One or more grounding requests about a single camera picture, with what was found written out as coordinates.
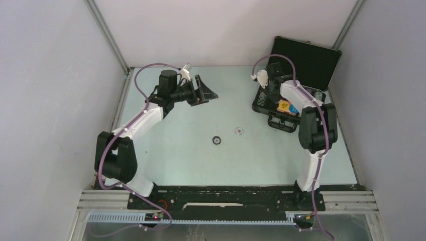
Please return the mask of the blue round button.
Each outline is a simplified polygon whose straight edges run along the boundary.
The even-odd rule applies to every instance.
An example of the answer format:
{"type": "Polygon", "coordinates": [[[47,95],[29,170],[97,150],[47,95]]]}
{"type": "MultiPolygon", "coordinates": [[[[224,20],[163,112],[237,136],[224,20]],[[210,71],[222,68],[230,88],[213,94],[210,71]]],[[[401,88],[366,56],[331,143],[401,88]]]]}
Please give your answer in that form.
{"type": "Polygon", "coordinates": [[[289,107],[289,112],[292,114],[298,114],[298,110],[292,104],[289,107]]]}

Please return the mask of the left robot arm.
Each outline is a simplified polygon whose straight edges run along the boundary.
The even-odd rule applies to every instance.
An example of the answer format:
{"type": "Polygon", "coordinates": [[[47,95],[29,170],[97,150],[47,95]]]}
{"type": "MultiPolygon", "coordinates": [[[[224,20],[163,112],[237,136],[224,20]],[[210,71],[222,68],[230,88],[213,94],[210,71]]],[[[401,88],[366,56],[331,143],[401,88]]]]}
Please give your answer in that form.
{"type": "Polygon", "coordinates": [[[112,132],[101,132],[96,141],[94,170],[98,177],[117,180],[139,194],[139,202],[146,209],[158,205],[159,196],[153,192],[154,182],[139,168],[135,141],[156,123],[162,121],[178,102],[190,106],[208,103],[219,96],[208,88],[199,75],[188,78],[187,71],[163,70],[158,84],[142,109],[124,126],[112,132]]]}

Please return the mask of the yellow round button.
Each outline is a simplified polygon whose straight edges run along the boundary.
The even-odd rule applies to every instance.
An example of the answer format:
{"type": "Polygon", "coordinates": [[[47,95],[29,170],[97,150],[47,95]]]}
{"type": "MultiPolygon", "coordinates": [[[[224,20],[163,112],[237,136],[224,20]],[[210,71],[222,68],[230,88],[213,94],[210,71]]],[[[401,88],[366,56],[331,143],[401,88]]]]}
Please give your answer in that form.
{"type": "Polygon", "coordinates": [[[281,100],[277,106],[277,110],[280,112],[289,112],[290,103],[286,100],[281,100]]]}

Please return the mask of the red playing card deck box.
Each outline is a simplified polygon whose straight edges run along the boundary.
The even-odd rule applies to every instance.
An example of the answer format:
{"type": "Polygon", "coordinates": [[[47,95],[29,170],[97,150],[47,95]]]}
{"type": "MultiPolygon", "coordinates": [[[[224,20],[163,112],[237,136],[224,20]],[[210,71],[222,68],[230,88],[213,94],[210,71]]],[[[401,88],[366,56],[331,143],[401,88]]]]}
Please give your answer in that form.
{"type": "Polygon", "coordinates": [[[286,113],[293,116],[299,116],[298,110],[291,104],[290,101],[286,99],[281,99],[278,104],[276,110],[278,112],[286,113]]]}

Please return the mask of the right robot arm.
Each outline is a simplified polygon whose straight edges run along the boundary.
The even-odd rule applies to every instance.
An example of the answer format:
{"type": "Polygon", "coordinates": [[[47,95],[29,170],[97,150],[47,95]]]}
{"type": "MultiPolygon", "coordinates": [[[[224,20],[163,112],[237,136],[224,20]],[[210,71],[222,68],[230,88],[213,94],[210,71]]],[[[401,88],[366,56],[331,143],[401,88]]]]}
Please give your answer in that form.
{"type": "Polygon", "coordinates": [[[323,161],[338,138],[336,108],[316,99],[294,75],[285,76],[279,62],[267,65],[265,71],[267,85],[263,90],[267,97],[274,103],[288,100],[300,114],[298,139],[309,154],[309,163],[296,181],[300,191],[293,194],[292,203],[295,208],[305,210],[312,204],[308,192],[319,188],[323,161]]]}

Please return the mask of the light blue ten chip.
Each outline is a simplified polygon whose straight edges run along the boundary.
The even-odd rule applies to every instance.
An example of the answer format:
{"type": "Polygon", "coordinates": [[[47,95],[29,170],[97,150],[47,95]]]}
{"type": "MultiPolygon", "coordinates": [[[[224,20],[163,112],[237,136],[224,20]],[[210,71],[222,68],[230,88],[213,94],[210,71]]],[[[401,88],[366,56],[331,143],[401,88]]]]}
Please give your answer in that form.
{"type": "Polygon", "coordinates": [[[235,134],[236,135],[242,135],[244,133],[244,130],[241,127],[238,127],[235,129],[235,134]]]}

